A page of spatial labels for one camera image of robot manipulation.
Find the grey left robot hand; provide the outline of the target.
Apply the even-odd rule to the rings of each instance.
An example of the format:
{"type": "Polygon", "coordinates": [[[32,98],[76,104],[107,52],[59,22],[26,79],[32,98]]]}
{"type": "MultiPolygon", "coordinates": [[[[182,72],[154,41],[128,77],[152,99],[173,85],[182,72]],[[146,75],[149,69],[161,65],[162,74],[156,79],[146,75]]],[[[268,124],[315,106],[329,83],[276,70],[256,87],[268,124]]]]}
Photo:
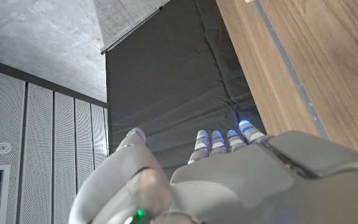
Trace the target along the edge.
{"type": "Polygon", "coordinates": [[[140,128],[85,180],[70,223],[358,223],[358,152],[299,131],[200,130],[167,177],[140,128]]]}

